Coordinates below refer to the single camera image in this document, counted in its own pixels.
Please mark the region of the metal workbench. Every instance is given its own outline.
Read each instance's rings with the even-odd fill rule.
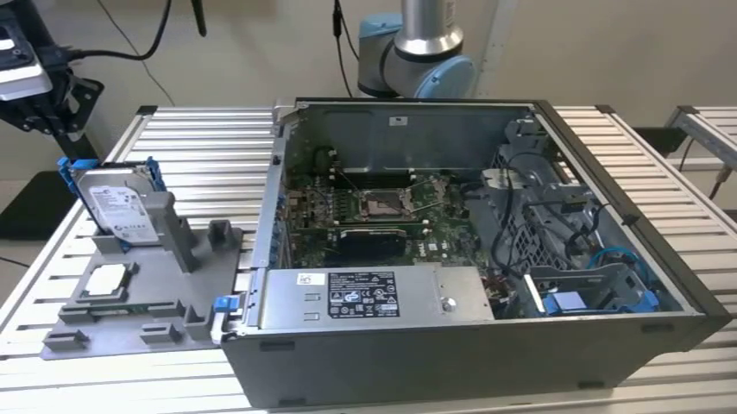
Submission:
[[[731,169],[737,169],[737,107],[679,106],[666,126],[682,129]]]
[[[617,114],[558,107],[560,116],[730,313],[737,314],[737,227],[663,162]],[[159,109],[136,115],[108,160],[159,161],[176,210],[193,226],[229,218],[249,248],[272,144],[268,109]],[[220,350],[42,361],[41,340],[93,253],[94,226],[70,209],[0,310],[0,411],[245,412],[247,398]],[[737,323],[693,351],[655,358],[619,387],[324,413],[737,412]]]

